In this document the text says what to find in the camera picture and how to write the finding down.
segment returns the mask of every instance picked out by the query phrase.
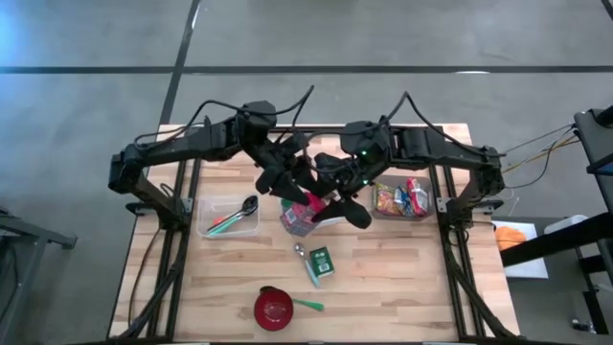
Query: small green package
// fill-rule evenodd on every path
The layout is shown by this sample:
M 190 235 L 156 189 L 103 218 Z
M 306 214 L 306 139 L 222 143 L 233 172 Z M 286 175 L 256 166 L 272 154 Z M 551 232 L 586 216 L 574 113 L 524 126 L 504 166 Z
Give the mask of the small green package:
M 312 250 L 310 252 L 310 261 L 318 278 L 334 273 L 334 265 L 326 247 Z

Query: gray floor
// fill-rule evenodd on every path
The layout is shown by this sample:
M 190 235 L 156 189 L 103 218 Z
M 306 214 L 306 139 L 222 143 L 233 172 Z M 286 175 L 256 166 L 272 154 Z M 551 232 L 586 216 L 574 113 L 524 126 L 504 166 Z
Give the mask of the gray floor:
M 0 66 L 173 66 L 191 2 L 1 1 Z M 599 0 L 203 0 L 194 25 L 191 66 L 613 64 L 613 21 Z M 0 204 L 79 236 L 73 252 L 46 253 L 22 343 L 105 337 L 134 222 L 124 209 L 130 198 L 106 189 L 108 162 L 157 127 L 169 82 L 170 74 L 0 75 Z M 469 123 L 476 144 L 501 150 L 613 104 L 613 74 L 184 76 L 170 122 L 186 122 L 209 98 L 282 107 L 311 84 L 302 123 L 376 119 L 407 89 L 433 122 Z M 407 107 L 396 121 L 418 119 Z M 557 151 L 544 178 L 516 192 L 512 213 L 602 212 L 586 164 L 580 146 Z M 531 180 L 541 167 L 527 165 L 507 182 Z M 531 310 L 543 291 L 511 284 L 522 334 L 569 341 L 569 311 L 580 303 Z

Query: wooden tabletop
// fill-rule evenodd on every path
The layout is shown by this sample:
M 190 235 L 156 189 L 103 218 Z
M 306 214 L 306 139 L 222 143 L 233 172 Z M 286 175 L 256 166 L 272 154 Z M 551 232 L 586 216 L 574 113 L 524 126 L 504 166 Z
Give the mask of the wooden tabletop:
M 168 130 L 176 126 L 161 126 Z M 465 124 L 443 125 L 445 132 L 469 144 Z M 311 142 L 309 154 L 325 151 L 344 156 L 338 137 L 322 136 Z M 148 178 L 155 185 L 173 185 L 177 164 L 153 167 Z M 191 163 L 187 172 L 192 170 Z M 243 152 L 227 162 L 203 162 L 198 197 L 251 195 L 261 173 Z M 390 169 L 386 174 L 428 176 L 428 171 Z M 466 171 L 453 170 L 458 193 L 468 181 Z M 439 169 L 439 179 L 444 182 Z M 190 179 L 186 178 L 184 194 Z M 359 202 L 372 208 L 371 189 Z M 345 220 L 318 229 L 306 238 L 285 232 L 279 216 L 280 200 L 260 195 L 261 223 L 256 237 L 201 239 L 194 217 L 177 316 L 177 341 L 423 341 L 456 340 L 447 275 L 436 216 L 419 222 L 374 219 L 361 230 Z M 127 257 L 125 274 L 110 335 L 127 327 L 127 308 L 135 276 L 153 234 L 155 215 L 137 220 Z M 468 248 L 476 286 L 486 303 L 512 332 L 517 322 L 504 269 L 492 229 L 475 224 Z M 158 236 L 136 293 L 137 314 L 153 292 L 163 234 Z M 326 246 L 335 273 L 321 279 L 321 288 L 310 282 L 295 242 L 307 250 Z M 253 316 L 253 304 L 262 286 L 274 286 L 293 298 L 323 303 L 323 312 L 296 305 L 290 324 L 278 332 L 261 329 Z M 472 330 L 467 298 L 462 294 L 465 319 Z M 166 323 L 163 304 L 160 325 Z

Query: plastic bin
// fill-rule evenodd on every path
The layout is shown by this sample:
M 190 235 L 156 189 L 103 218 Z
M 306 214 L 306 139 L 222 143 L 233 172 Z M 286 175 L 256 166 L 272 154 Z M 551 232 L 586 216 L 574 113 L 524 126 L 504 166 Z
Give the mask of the plastic bin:
M 238 211 L 242 202 L 249 195 L 218 195 L 204 196 L 198 199 L 198 219 L 196 231 L 198 235 L 207 239 L 228 239 L 238 237 L 249 237 L 258 235 L 260 225 L 260 207 L 251 214 L 232 224 L 225 231 L 207 235 L 215 219 L 226 218 Z

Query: red bowl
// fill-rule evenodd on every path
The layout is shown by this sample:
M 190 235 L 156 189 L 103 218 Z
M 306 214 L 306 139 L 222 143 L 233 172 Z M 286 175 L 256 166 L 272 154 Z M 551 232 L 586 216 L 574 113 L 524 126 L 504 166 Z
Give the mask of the red bowl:
M 253 308 L 258 325 L 267 331 L 282 330 L 294 314 L 294 303 L 287 292 L 277 288 L 262 291 Z

